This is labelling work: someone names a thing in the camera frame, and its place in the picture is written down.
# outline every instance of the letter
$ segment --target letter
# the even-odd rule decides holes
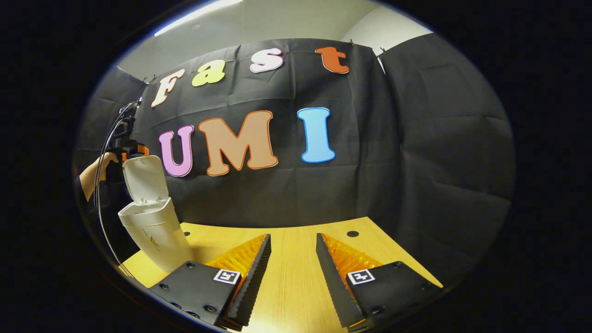
[[[303,108],[298,111],[298,118],[304,122],[306,152],[302,160],[306,163],[327,162],[335,158],[335,152],[329,148],[327,118],[331,114],[328,108]]]
[[[173,177],[183,177],[189,174],[193,167],[193,157],[191,156],[191,133],[194,128],[192,125],[181,127],[177,133],[181,138],[181,149],[183,150],[183,163],[177,164],[173,160],[172,141],[175,134],[172,131],[162,133],[158,141],[162,148],[162,163],[166,172]]]
[[[281,54],[282,50],[277,48],[256,52],[251,57],[251,61],[254,64],[252,64],[249,69],[253,73],[266,72],[276,69],[284,63],[284,59],[282,57],[278,57]]]
[[[206,83],[216,83],[224,77],[224,60],[212,60],[208,63],[203,64],[197,69],[197,75],[193,77],[191,84],[194,87],[199,87]]]
[[[170,92],[171,90],[173,90],[173,88],[175,87],[175,83],[177,82],[177,79],[182,77],[184,73],[185,70],[180,69],[160,80],[160,83],[158,85],[158,91],[156,92],[156,97],[152,102],[152,107],[155,107],[166,100],[165,91]]]
[[[338,52],[333,46],[322,47],[321,49],[316,49],[315,52],[321,54],[323,66],[325,66],[329,72],[338,74],[349,73],[349,67],[339,63],[339,58],[345,59],[345,53]]]
[[[205,135],[210,167],[206,173],[212,177],[227,174],[230,167],[222,161],[222,154],[236,170],[243,168],[247,149],[251,169],[270,168],[279,160],[271,150],[269,121],[274,115],[269,111],[254,111],[245,118],[239,135],[236,136],[221,118],[202,121],[197,127]]]

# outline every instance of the pink letter u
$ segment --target pink letter u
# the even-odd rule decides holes
[[[172,131],[164,132],[159,136],[158,141],[160,141],[160,147],[162,148],[162,162],[165,165],[166,172],[173,177],[183,177],[193,167],[193,157],[191,156],[193,126],[183,126],[177,133],[181,137],[181,149],[183,150],[183,162],[181,164],[177,164],[173,160],[172,141],[175,134]]]

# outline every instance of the table surface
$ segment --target table surface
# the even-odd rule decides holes
[[[203,264],[257,236],[271,234],[271,256],[249,326],[243,327],[243,333],[347,332],[339,323],[318,262],[318,232],[354,247],[382,264],[403,261],[424,278],[442,287],[435,277],[367,217],[290,228],[225,228],[181,223],[181,229],[190,233],[187,240],[193,249],[195,262]],[[347,232],[352,230],[359,235],[347,236]],[[126,260],[123,266],[148,288],[168,275],[142,251]]]

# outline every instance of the trash can lid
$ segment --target trash can lid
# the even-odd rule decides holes
[[[162,161],[156,155],[131,158],[123,163],[123,177],[131,198],[138,204],[169,197]]]

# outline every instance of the blue letter i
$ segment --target blue letter i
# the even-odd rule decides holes
[[[327,135],[329,114],[329,109],[324,107],[303,108],[297,113],[298,118],[304,121],[306,152],[302,154],[302,160],[306,163],[327,162],[335,158]]]

